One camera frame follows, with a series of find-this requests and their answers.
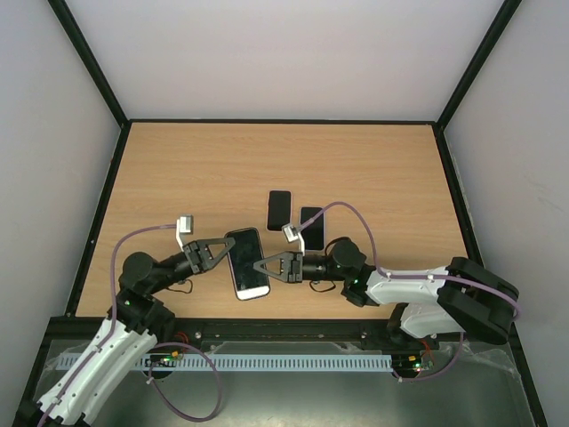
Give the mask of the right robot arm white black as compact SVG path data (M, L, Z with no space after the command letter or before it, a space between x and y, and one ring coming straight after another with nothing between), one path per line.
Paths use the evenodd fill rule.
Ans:
M394 303L388 338L400 349L450 333L503 345L519 311L516 287L468 258L431 270L378 271L347 237L334 239L322 255L282 252L253 267L284 283L340 282L357 307Z

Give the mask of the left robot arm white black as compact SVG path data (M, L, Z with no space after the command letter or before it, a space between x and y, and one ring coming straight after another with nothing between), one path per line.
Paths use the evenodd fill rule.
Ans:
M38 401L25 401L19 426L90 426L134 365L155 347L171 347L175 315L156 293L213 270L233 238L199 239L162 261L136 252L112 278L112 305L72 367Z

